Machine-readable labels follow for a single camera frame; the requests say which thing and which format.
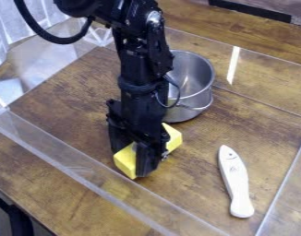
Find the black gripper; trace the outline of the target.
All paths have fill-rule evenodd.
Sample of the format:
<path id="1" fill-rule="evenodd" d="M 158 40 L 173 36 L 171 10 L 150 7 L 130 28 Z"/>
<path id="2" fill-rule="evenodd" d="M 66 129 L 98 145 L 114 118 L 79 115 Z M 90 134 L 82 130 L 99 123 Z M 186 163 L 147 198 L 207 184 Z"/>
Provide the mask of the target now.
<path id="1" fill-rule="evenodd" d="M 169 154 L 162 126 L 167 101 L 164 81 L 136 86 L 119 82 L 120 100 L 108 100 L 108 137 L 112 153 L 136 144 L 135 175 L 147 177 Z"/>

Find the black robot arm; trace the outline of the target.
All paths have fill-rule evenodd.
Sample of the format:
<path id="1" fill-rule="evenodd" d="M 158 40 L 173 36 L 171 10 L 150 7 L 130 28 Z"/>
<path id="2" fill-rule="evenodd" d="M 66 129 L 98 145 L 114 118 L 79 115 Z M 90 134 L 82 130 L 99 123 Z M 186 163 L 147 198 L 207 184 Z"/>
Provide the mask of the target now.
<path id="1" fill-rule="evenodd" d="M 166 43 L 162 9 L 155 0 L 55 0 L 74 18 L 91 18 L 112 29 L 120 74 L 120 99 L 107 102 L 111 149 L 135 143 L 135 175 L 146 177 L 167 155 L 162 125 L 167 110 L 174 55 Z"/>

